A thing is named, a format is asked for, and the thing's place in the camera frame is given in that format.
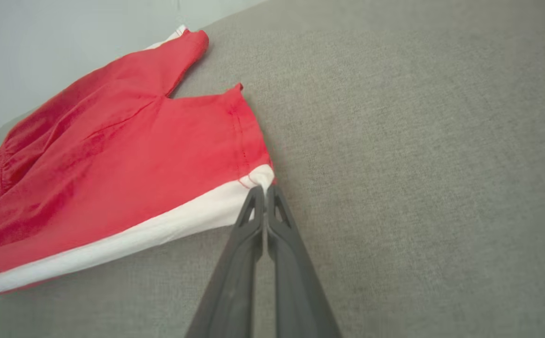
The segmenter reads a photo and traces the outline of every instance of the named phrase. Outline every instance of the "garment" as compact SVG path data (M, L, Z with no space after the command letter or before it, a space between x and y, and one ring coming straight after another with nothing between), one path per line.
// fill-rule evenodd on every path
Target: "garment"
M0 292L232 224L274 179L241 84L168 98L203 31L93 71L0 147Z

